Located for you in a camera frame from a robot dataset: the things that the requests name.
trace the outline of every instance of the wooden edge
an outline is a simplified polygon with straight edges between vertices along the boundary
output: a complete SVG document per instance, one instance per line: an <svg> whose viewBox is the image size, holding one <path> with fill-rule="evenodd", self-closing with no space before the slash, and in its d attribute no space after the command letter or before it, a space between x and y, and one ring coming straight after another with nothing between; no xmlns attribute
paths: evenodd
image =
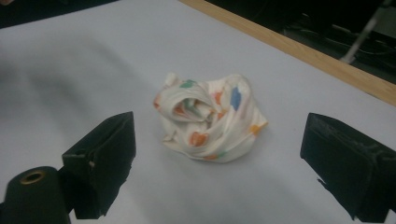
<svg viewBox="0 0 396 224"><path fill-rule="evenodd" d="M361 71L347 63L340 62L326 54L306 45L300 44L288 37L273 32L257 23L244 19L221 7L205 0L179 0L189 7L195 8L206 15L222 21L247 35L259 39L265 44L280 49L283 52L322 70L323 72L343 80L390 105L396 106L396 85L379 77Z"/></svg>

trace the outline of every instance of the patterned fabric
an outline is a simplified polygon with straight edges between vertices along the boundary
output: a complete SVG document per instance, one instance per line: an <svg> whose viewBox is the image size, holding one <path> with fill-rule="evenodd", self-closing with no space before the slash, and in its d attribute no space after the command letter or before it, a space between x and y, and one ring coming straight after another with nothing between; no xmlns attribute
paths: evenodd
<svg viewBox="0 0 396 224"><path fill-rule="evenodd" d="M248 153L267 124L240 75L196 82L169 74L154 100L163 143L191 159L227 162Z"/></svg>

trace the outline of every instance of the crumpled cloth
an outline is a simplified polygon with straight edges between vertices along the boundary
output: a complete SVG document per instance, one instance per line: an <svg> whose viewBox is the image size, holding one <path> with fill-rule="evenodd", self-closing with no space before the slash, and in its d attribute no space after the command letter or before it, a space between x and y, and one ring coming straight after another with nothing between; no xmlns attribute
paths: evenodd
<svg viewBox="0 0 396 224"><path fill-rule="evenodd" d="M267 124L241 75L201 82L168 74L154 107L165 130L163 143L196 160L227 162L243 156Z"/></svg>

